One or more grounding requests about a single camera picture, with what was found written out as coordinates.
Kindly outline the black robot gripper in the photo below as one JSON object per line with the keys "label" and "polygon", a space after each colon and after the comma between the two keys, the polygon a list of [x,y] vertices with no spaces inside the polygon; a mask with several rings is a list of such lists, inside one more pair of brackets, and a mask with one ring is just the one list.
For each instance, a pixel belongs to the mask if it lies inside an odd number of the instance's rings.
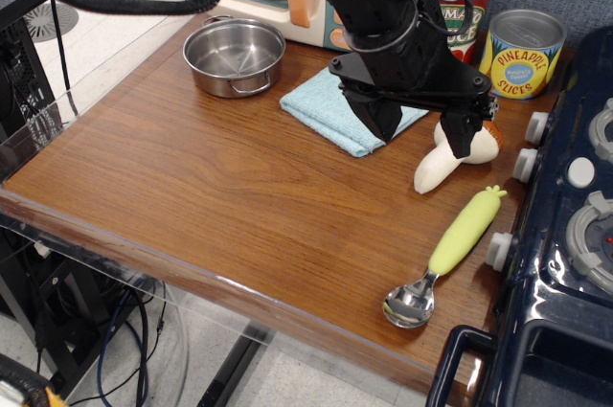
{"label": "black robot gripper", "polygon": [[462,63],[447,46],[439,0],[330,0],[351,50],[329,66],[353,114],[389,143],[401,107],[441,112],[456,158],[497,110],[488,78]]}

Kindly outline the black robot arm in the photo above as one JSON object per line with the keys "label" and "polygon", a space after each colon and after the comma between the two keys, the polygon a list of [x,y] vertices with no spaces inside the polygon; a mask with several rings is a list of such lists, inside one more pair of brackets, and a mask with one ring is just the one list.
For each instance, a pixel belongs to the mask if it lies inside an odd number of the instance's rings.
{"label": "black robot arm", "polygon": [[452,152],[471,150],[475,134],[493,119],[491,82],[452,55],[439,0],[327,0],[344,27],[350,52],[329,70],[340,79],[354,115],[389,142],[404,106],[438,111]]}

